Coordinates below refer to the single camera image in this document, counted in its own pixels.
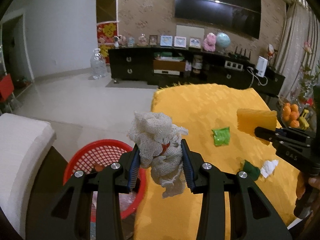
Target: crumpled gauze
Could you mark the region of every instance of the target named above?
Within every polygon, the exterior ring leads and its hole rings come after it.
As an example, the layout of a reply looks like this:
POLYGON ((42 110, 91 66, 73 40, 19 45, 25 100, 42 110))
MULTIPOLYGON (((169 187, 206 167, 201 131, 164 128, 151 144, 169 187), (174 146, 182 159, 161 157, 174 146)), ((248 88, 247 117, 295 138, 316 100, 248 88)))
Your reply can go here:
POLYGON ((275 170, 276 166, 278 166, 278 163, 278 160, 265 161, 262 168, 260 169, 261 175, 265 178, 269 177, 275 170))
POLYGON ((165 188, 163 198, 182 194, 185 188, 182 134, 187 135, 188 130, 172 124, 163 113, 134 112, 128 136, 139 147, 141 167, 151 167, 152 179, 165 188))

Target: white cushion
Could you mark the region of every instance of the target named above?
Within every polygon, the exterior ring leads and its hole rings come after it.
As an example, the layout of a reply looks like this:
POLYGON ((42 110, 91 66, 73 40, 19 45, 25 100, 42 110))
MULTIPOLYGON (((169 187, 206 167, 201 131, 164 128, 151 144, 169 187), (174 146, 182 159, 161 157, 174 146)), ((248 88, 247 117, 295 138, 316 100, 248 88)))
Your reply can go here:
POLYGON ((0 206, 23 238, 33 182, 55 138, 48 122, 0 116, 0 206))

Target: yellow sponge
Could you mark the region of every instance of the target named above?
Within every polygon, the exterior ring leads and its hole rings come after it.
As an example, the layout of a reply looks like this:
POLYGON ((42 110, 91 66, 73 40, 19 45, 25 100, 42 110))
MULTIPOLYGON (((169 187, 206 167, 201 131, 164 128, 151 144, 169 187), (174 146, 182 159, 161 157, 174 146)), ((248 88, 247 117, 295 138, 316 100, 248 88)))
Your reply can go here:
MULTIPOLYGON (((254 136, 254 129, 258 126, 275 131, 277 126, 277 112, 252 110, 252 109, 238 109, 238 130, 254 136)), ((270 142, 261 140, 264 144, 269 145, 270 142)))

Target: pink plush toy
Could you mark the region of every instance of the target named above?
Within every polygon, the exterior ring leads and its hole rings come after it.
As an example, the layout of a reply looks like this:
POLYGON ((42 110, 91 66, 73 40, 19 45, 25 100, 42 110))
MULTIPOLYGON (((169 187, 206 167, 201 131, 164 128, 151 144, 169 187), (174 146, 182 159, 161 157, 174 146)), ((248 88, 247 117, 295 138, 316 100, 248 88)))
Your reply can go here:
POLYGON ((215 51, 216 50, 216 35, 209 33, 203 41, 203 47, 206 51, 215 51))

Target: television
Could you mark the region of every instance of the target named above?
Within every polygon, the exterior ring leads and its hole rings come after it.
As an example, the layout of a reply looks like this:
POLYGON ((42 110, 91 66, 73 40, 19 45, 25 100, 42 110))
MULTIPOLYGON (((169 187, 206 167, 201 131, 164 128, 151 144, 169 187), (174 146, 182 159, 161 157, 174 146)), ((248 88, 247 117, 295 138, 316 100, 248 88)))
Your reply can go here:
POLYGON ((261 0, 175 0, 175 17, 260 35, 261 0))

